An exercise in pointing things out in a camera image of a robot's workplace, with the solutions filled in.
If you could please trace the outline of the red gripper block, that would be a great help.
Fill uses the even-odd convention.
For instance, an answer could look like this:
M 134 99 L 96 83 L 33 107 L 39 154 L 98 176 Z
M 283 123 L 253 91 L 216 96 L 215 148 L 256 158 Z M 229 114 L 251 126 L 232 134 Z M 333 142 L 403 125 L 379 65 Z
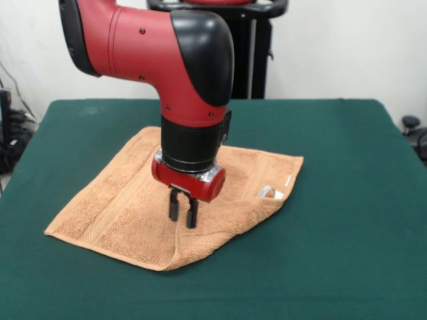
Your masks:
M 169 196 L 169 218 L 176 222 L 179 216 L 179 191 L 190 195 L 189 209 L 187 210 L 186 227 L 194 229 L 197 225 L 199 201 L 210 203 L 221 192 L 225 180 L 226 170 L 214 165 L 210 170 L 201 173 L 184 173 L 168 167 L 162 159 L 162 150 L 157 150 L 151 164 L 151 173 L 155 180 L 164 185 L 175 188 Z

